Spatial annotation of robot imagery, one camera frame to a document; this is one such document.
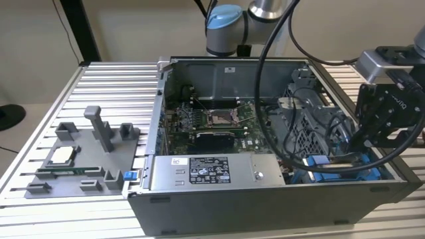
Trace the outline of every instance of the black floor stand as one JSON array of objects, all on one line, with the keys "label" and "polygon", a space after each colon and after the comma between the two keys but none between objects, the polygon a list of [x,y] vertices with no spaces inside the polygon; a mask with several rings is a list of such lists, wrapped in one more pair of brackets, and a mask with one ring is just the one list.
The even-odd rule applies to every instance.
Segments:
[{"label": "black floor stand", "polygon": [[0,106],[0,131],[11,128],[25,118],[26,111],[22,106]]}]

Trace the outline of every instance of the white barcode sticker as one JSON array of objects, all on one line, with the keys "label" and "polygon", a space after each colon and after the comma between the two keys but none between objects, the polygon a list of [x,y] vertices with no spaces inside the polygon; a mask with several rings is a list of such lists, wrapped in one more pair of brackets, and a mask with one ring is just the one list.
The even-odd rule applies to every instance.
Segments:
[{"label": "white barcode sticker", "polygon": [[187,158],[171,158],[171,165],[186,165]]}]

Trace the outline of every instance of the green circuit board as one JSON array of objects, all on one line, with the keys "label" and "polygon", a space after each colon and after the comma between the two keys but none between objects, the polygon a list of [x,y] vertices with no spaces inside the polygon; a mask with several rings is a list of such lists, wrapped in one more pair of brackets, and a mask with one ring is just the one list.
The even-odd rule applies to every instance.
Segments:
[{"label": "green circuit board", "polygon": [[[207,153],[270,153],[254,117],[253,102],[241,102],[233,109],[193,110],[187,104],[167,112],[169,154]],[[231,148],[197,150],[194,138],[202,132],[226,132],[234,134]]]}]

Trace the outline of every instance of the screw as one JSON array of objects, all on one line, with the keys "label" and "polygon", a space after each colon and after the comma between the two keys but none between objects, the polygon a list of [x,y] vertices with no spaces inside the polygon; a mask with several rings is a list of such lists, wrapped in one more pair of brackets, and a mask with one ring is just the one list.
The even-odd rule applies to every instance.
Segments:
[{"label": "screw", "polygon": [[398,87],[398,89],[400,89],[400,90],[404,89],[404,86],[403,86],[400,83],[396,83],[396,87]]}]

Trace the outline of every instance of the motherboard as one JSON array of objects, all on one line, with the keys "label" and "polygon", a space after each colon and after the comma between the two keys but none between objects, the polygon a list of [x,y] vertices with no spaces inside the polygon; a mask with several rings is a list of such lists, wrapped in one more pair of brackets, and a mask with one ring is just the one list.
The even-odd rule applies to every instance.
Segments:
[{"label": "motherboard", "polygon": [[253,101],[211,102],[191,98],[166,110],[165,125],[169,155],[270,153],[254,117]]}]

